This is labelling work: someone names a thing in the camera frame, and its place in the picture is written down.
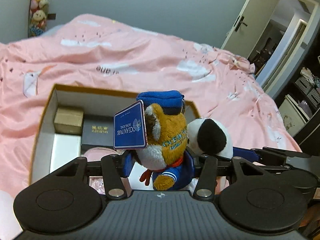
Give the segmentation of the hanging plush toy organizer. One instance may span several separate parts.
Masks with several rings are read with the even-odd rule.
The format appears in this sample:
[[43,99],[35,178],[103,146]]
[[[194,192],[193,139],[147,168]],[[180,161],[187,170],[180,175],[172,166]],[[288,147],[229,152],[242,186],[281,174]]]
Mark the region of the hanging plush toy organizer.
[[50,0],[30,0],[28,37],[41,36],[47,29]]

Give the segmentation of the small gold cube box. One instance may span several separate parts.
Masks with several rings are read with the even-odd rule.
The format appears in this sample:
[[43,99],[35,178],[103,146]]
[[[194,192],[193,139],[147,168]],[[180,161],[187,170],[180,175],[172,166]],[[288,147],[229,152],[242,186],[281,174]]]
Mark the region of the small gold cube box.
[[58,107],[54,118],[56,133],[81,135],[84,111],[80,108]]

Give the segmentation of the white rectangular box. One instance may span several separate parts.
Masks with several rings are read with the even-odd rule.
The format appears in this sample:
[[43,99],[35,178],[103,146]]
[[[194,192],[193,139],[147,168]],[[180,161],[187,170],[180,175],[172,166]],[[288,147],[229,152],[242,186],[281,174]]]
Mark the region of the white rectangular box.
[[53,172],[81,155],[81,137],[55,134],[49,172]]

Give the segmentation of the pink printed duvet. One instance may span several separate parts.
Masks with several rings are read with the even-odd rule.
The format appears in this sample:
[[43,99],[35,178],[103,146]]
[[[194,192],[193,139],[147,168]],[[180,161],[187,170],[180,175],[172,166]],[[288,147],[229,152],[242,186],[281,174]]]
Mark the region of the pink printed duvet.
[[56,83],[129,92],[178,90],[203,117],[223,123],[233,144],[298,151],[254,66],[207,44],[90,14],[55,34],[1,45],[1,239],[21,228],[14,197],[29,184],[40,117]]

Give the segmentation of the brown plush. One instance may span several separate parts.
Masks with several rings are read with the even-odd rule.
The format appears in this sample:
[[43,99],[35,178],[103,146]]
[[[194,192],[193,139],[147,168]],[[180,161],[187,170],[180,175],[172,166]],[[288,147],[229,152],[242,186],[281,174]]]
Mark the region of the brown plush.
[[116,150],[131,150],[145,167],[140,182],[157,191],[188,186],[194,174],[187,152],[184,95],[179,91],[142,92],[136,102],[114,115]]

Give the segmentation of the pink mini backpack pouch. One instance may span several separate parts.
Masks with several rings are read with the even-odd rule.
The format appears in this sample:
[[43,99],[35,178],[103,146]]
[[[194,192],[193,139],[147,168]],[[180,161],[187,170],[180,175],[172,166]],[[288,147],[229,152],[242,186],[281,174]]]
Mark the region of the pink mini backpack pouch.
[[94,147],[87,150],[83,156],[87,158],[88,161],[100,161],[106,155],[121,155],[124,153],[124,150],[114,150],[112,148],[106,147]]

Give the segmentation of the dark grey gift box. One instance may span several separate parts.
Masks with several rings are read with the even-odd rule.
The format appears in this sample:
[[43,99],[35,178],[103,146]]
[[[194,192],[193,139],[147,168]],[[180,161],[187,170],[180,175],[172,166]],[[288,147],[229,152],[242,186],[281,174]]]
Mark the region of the dark grey gift box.
[[84,115],[81,153],[95,147],[113,149],[114,123],[110,116]]

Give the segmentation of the orange cardboard storage box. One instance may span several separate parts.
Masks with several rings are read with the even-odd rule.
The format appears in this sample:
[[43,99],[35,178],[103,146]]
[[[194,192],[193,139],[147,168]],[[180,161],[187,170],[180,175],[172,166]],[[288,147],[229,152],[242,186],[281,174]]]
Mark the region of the orange cardboard storage box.
[[198,117],[179,91],[140,94],[55,85],[41,119],[31,173],[36,182],[77,157],[100,161],[129,154],[143,189],[186,190],[194,177],[189,124]]

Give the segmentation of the black and white plush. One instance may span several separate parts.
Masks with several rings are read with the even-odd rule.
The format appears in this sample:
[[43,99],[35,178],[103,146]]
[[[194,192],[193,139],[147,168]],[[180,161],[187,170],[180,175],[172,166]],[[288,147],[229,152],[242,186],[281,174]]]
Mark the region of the black and white plush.
[[211,118],[199,118],[187,125],[188,147],[196,155],[233,157],[233,143],[227,128]]

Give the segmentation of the shelf unit with items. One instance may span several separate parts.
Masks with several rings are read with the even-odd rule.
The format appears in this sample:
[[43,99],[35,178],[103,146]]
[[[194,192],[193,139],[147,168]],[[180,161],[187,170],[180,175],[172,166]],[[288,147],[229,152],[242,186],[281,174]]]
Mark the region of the shelf unit with items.
[[280,116],[291,136],[296,136],[319,110],[319,77],[302,67],[276,97]]

